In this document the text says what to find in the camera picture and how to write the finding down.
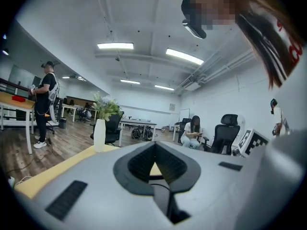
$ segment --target black pants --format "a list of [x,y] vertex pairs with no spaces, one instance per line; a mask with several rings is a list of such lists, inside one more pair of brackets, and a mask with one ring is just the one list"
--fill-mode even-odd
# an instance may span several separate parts
[[39,141],[44,142],[46,138],[46,118],[45,113],[48,111],[48,100],[37,100],[35,103],[35,119],[39,129]]

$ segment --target potted plant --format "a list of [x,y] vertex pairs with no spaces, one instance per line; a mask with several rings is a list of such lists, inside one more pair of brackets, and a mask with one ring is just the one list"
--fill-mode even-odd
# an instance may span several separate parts
[[98,119],[94,130],[94,148],[96,152],[102,152],[106,140],[106,121],[111,115],[120,115],[120,108],[115,100],[109,97],[101,97],[99,91],[94,94],[93,108],[97,111]]

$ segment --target wooden floor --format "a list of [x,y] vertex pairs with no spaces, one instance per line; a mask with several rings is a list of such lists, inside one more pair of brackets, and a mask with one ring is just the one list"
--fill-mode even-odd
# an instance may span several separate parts
[[[55,135],[51,132],[48,133],[47,130],[46,137],[50,136],[53,149],[51,149],[50,145],[41,149],[32,147],[33,154],[31,155],[27,150],[25,129],[5,129],[2,132],[0,131],[0,162],[4,172],[11,171],[7,174],[14,177],[18,182],[25,176],[35,176],[87,149],[94,144],[94,141],[90,138],[90,134],[93,132],[93,127],[90,126],[91,123],[94,122],[84,123],[75,121],[73,123],[72,117],[68,116],[66,129],[55,128]],[[122,147],[142,142],[132,139],[131,131],[132,128],[129,131],[128,127],[123,130]],[[156,134],[158,135],[155,137],[156,141],[173,142],[173,132],[161,133],[160,130],[156,130]],[[34,135],[31,135],[32,146],[35,143],[37,143],[37,140]]]

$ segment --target white pot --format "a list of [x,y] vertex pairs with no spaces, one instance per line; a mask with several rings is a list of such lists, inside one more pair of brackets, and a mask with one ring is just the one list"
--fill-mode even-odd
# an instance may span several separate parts
[[106,141],[106,121],[97,119],[94,131],[94,148],[96,152],[102,152]]

